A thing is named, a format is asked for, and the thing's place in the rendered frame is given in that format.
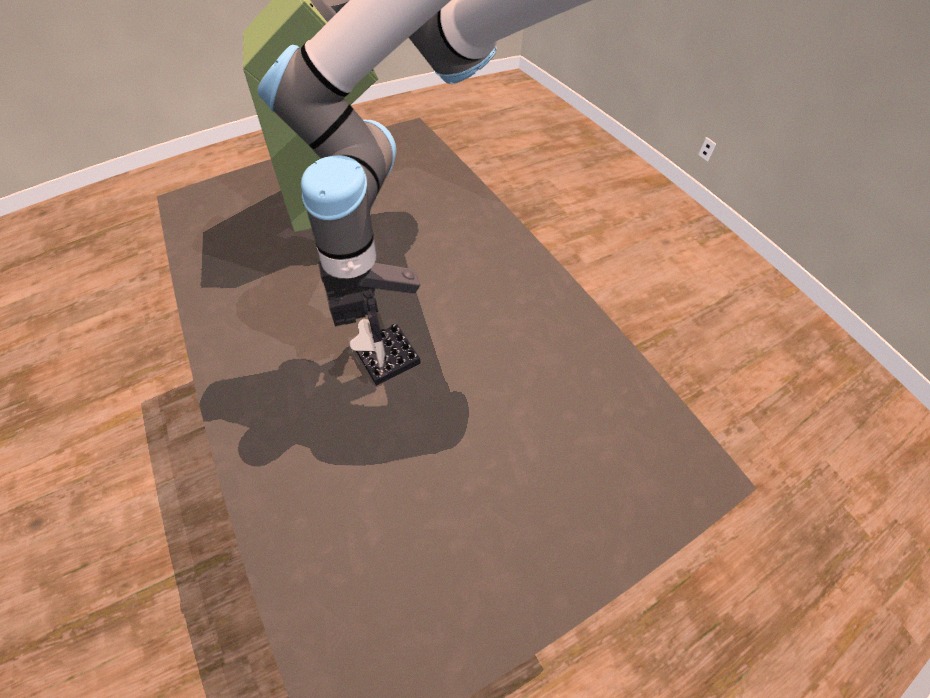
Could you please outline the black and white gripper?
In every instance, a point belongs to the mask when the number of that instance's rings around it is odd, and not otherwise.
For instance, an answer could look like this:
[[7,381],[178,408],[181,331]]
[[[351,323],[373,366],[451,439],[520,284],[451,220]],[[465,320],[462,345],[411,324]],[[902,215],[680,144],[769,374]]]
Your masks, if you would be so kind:
[[[359,285],[359,281],[366,277],[371,269],[358,277],[338,278],[327,274],[322,268],[321,262],[318,262],[318,264],[334,325],[356,323],[356,319],[368,315],[368,319],[359,321],[359,334],[350,341],[350,347],[354,351],[375,351],[379,367],[383,367],[385,352],[376,313],[378,308],[374,294],[375,288],[360,287]],[[368,328],[368,323],[370,328]]]

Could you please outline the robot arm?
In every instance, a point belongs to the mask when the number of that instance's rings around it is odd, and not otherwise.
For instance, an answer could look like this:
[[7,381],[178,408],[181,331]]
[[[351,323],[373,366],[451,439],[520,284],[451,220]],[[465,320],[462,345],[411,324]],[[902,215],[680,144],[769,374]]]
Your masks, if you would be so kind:
[[258,94],[321,158],[304,172],[301,189],[328,274],[353,278],[371,269],[360,287],[420,287],[412,268],[375,263],[370,210],[396,145],[344,99],[353,87],[407,38],[444,82],[459,83],[489,63],[498,40],[589,1],[311,0],[328,23],[279,56]]

